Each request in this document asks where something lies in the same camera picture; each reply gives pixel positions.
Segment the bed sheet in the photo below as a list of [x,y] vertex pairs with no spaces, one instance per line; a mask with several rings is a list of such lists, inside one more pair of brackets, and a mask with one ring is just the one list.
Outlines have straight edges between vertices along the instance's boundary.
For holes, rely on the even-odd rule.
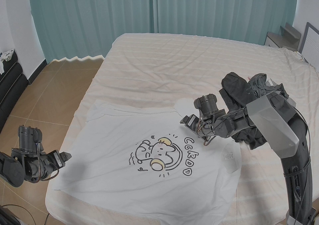
[[[176,100],[217,96],[218,108],[226,109],[219,90],[231,71],[248,79],[266,73],[283,83],[308,122],[311,133],[313,185],[319,185],[319,73],[286,48],[272,48],[226,39],[174,34],[124,34],[116,39],[87,90],[61,146],[68,151],[84,127],[86,113],[96,99],[134,107],[174,106]],[[241,143],[242,168],[236,195],[222,222],[272,225],[288,210],[280,159],[266,143],[255,150]],[[46,207],[66,224],[160,224],[89,205],[49,183]],[[313,199],[319,196],[314,186]]]

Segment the teal curtain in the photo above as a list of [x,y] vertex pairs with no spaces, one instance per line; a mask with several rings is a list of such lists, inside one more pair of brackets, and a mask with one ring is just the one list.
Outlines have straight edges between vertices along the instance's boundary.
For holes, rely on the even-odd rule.
[[157,0],[160,33],[264,45],[268,31],[292,24],[297,0]]
[[106,56],[123,33],[174,33],[263,45],[297,0],[30,0],[47,62]]

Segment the cartoon headphones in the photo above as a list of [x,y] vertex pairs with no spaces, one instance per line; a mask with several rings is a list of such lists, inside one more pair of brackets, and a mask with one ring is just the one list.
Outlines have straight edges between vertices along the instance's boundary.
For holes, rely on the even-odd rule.
[[[162,137],[158,141],[165,143],[166,145],[172,145],[172,141],[166,137]],[[166,168],[166,165],[161,159],[154,158],[150,162],[150,167],[155,171],[162,171],[163,169]]]

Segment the floor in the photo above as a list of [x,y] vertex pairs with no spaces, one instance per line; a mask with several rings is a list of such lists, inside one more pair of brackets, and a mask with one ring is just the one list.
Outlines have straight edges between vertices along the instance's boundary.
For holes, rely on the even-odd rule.
[[[1,134],[0,151],[8,155],[18,148],[19,125],[38,127],[43,134],[46,152],[59,150],[69,125],[86,90],[91,84],[102,58],[53,61],[27,86],[11,112]],[[15,204],[26,208],[37,225],[44,224],[48,211],[45,195],[49,182],[24,182],[14,188],[0,178],[0,204]],[[33,225],[30,214],[20,207],[8,207],[26,224]],[[63,224],[49,216],[47,225]]]

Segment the white headboard panel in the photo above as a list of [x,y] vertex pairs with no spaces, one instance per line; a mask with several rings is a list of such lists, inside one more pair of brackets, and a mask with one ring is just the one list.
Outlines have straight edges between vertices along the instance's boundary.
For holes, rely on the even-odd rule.
[[299,52],[319,70],[319,31],[307,22]]

